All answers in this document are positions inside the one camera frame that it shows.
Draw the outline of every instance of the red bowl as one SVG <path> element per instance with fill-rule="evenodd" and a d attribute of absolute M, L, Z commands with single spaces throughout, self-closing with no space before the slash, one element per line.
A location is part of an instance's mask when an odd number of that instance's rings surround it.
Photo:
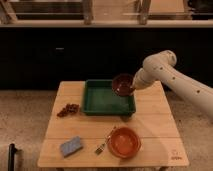
<path fill-rule="evenodd" d="M 134 89 L 132 88 L 133 76 L 127 73 L 117 75 L 112 80 L 112 90 L 119 96 L 130 96 Z"/>
<path fill-rule="evenodd" d="M 135 156 L 141 147 L 140 138 L 128 127 L 116 128 L 107 144 L 110 152 L 120 158 Z"/>

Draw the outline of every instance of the railing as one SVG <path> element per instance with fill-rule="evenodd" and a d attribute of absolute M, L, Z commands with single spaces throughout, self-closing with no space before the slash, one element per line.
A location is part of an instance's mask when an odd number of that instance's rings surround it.
<path fill-rule="evenodd" d="M 213 2 L 198 1 L 0 0 L 0 26 L 212 27 Z"/>
<path fill-rule="evenodd" d="M 15 144 L 9 145 L 8 152 L 8 171 L 14 171 L 14 156 L 18 150 L 15 147 Z"/>

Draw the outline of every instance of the table leg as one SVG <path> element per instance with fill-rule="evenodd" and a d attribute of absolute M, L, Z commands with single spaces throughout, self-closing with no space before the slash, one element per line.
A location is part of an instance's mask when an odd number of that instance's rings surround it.
<path fill-rule="evenodd" d="M 56 168 L 57 171 L 64 171 L 63 168 Z"/>
<path fill-rule="evenodd" d="M 168 168 L 169 168 L 169 167 L 163 166 L 163 167 L 160 167 L 159 171 L 166 171 Z"/>

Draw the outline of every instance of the dark wall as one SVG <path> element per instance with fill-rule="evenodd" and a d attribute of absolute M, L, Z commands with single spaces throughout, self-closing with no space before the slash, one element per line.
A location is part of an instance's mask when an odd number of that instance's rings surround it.
<path fill-rule="evenodd" d="M 146 56 L 166 49 L 176 53 L 176 69 L 213 86 L 212 29 L 1 28 L 0 38 L 1 89 L 134 74 Z"/>

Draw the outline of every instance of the wooden table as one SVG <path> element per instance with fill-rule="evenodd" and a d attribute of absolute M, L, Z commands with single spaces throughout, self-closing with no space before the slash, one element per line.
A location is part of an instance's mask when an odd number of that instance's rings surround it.
<path fill-rule="evenodd" d="M 135 91 L 136 113 L 129 119 L 86 116 L 81 112 L 57 117 L 67 103 L 81 104 L 83 90 L 84 82 L 61 82 L 41 148 L 39 167 L 169 167 L 189 164 L 160 82 Z M 94 153 L 114 126 L 128 126 L 139 135 L 142 148 L 136 157 L 122 160 L 113 156 L 107 148 L 100 155 Z M 63 158 L 60 144 L 77 135 L 82 138 L 84 148 Z"/>

